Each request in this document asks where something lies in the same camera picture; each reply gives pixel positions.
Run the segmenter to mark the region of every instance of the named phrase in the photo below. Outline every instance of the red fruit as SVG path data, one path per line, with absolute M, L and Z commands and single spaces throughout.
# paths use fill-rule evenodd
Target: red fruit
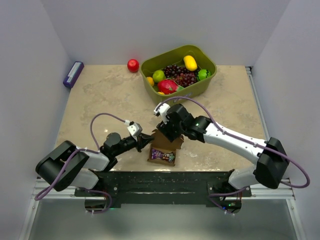
M 158 88 L 164 94 L 173 94 L 176 91 L 183 89 L 182 86 L 178 85 L 175 81 L 171 79 L 165 79 L 158 83 Z
M 127 67 L 130 72 L 136 73 L 139 70 L 139 62 L 135 59 L 130 59 L 127 63 Z

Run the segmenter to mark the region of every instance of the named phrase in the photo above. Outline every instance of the yellow fruit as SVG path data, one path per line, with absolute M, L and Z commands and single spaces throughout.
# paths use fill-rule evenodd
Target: yellow fruit
M 146 79 L 148 80 L 148 82 L 150 83 L 150 85 L 153 87 L 155 85 L 154 79 L 150 76 L 147 76 Z
M 196 60 L 190 55 L 185 56 L 183 58 L 183 61 L 186 69 L 188 69 L 189 71 L 195 71 L 198 68 Z

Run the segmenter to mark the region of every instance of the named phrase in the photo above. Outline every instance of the brown box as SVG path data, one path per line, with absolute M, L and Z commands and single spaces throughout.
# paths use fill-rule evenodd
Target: brown box
M 163 164 L 167 166 L 174 166 L 177 158 L 177 149 L 181 149 L 181 146 L 184 143 L 184 136 L 181 135 L 180 137 L 175 139 L 173 142 L 170 142 L 158 129 L 155 129 L 152 132 L 153 132 L 152 136 L 154 137 L 154 140 L 150 144 L 148 162 Z M 169 162 L 167 160 L 160 159 L 160 158 L 151 159 L 152 149 L 161 151 L 165 154 L 173 153 L 174 155 L 173 161 Z

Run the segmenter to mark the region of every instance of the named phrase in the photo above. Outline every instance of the gray floor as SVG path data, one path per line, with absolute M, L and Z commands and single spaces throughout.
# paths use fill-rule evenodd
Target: gray floor
M 42 200 L 31 240 L 296 240 L 285 200 L 244 200 L 234 217 L 201 205 L 123 205 L 85 213 L 82 199 Z

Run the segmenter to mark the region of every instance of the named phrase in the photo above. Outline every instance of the green basket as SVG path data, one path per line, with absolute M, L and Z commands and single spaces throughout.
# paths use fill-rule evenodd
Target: green basket
M 207 69 L 212 73 L 212 75 L 180 91 L 167 95 L 159 94 L 157 85 L 155 84 L 154 86 L 151 86 L 147 80 L 147 77 L 152 77 L 155 71 L 164 69 L 168 65 L 184 65 L 183 58 L 187 55 L 190 55 L 195 59 L 198 68 Z M 216 75 L 217 66 L 207 55 L 204 54 L 200 48 L 194 45 L 184 45 L 144 61 L 139 70 L 143 77 L 145 90 L 150 95 L 153 102 L 157 105 L 158 103 L 171 97 L 184 96 L 193 98 L 199 94 L 202 94 L 207 90 L 211 79 Z M 183 101 L 185 101 L 185 99 L 174 99 L 169 101 L 168 104 L 172 106 L 173 104 L 178 104 Z

